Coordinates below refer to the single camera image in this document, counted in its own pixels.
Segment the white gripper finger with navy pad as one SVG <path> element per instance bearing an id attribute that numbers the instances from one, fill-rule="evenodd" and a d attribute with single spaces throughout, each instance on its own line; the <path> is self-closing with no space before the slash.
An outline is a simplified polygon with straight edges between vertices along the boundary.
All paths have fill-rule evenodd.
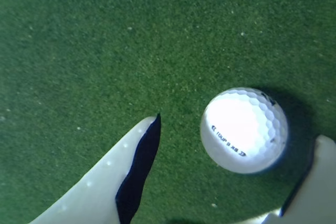
<path id="1" fill-rule="evenodd" d="M 137 123 L 33 223 L 131 223 L 161 135 L 161 116 Z"/>
<path id="2" fill-rule="evenodd" d="M 282 216 L 263 223 L 335 223 L 335 141 L 316 139 L 312 168 Z"/>

